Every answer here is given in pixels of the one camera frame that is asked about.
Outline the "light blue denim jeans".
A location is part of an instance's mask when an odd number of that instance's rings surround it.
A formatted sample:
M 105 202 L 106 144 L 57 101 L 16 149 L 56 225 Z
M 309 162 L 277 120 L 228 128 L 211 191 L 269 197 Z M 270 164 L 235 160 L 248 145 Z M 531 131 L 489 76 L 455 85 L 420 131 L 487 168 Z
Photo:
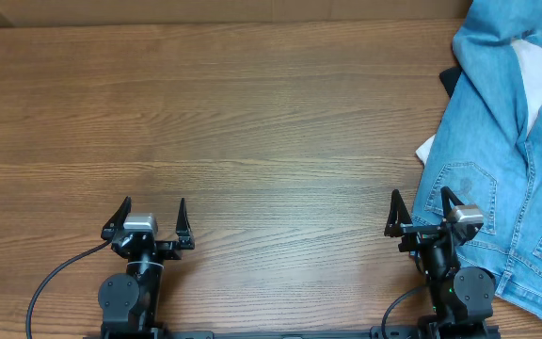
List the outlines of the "light blue denim jeans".
M 475 1 L 454 35 L 462 73 L 427 158 L 413 221 L 439 222 L 448 186 L 484 225 L 457 254 L 496 278 L 496 294 L 542 319 L 542 106 L 528 107 L 512 40 L 542 48 L 542 1 Z

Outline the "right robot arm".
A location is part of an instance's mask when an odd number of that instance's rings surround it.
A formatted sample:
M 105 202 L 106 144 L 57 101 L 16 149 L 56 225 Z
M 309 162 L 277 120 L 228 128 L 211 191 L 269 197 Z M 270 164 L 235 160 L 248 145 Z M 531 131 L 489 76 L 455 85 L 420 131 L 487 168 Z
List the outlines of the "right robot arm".
M 495 297 L 494 275 L 478 266 L 461 266 L 456 249 L 474 239 L 484 225 L 479 207 L 465 204 L 445 186 L 440 190 L 443 218 L 435 225 L 415 226 L 400 192 L 391 193 L 384 231 L 398 237 L 400 252 L 411 253 L 425 283 L 396 299 L 386 310 L 379 327 L 382 338 L 499 338 L 499 329 L 489 327 Z M 403 300 L 423 290 L 429 292 L 433 313 L 422 316 L 415 326 L 400 330 L 387 326 L 392 310 Z

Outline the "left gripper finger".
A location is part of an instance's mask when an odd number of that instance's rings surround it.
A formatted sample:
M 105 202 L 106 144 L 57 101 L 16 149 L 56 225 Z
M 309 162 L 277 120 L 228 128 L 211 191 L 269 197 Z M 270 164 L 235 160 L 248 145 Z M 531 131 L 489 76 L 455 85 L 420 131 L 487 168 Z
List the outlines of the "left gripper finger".
M 190 227 L 188 216 L 187 216 L 185 198 L 181 198 L 175 231 L 176 231 L 177 236 L 191 236 L 192 235 L 191 227 Z
M 114 232 L 117 229 L 120 229 L 131 212 L 132 199 L 130 196 L 126 196 L 118 208 L 118 210 L 113 214 L 113 216 L 105 223 L 103 226 L 104 232 Z

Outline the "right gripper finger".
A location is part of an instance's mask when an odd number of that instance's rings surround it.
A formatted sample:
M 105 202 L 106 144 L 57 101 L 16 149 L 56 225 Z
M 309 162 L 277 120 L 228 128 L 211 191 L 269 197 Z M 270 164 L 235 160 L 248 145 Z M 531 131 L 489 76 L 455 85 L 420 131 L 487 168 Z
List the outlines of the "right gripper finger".
M 441 203 L 442 203 L 442 210 L 443 210 L 443 216 L 447 218 L 451 211 L 460 205 L 463 205 L 463 202 L 457 198 L 457 196 L 453 193 L 453 191 L 448 187 L 444 186 L 440 190 L 441 194 Z
M 407 206 L 398 189 L 391 192 L 390 211 L 387 220 L 387 227 L 396 227 L 401 224 L 411 224 L 411 217 L 408 213 Z

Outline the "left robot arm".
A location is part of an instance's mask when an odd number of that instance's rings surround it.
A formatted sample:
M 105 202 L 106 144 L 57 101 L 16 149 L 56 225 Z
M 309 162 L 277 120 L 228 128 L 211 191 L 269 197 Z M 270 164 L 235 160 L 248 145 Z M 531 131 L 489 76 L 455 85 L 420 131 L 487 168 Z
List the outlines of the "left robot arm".
M 180 260 L 195 248 L 185 200 L 177 216 L 175 240 L 158 240 L 152 213 L 133 213 L 125 198 L 106 222 L 101 238 L 127 261 L 126 271 L 105 279 L 98 292 L 103 310 L 102 338 L 169 338 L 167 325 L 156 320 L 164 262 Z

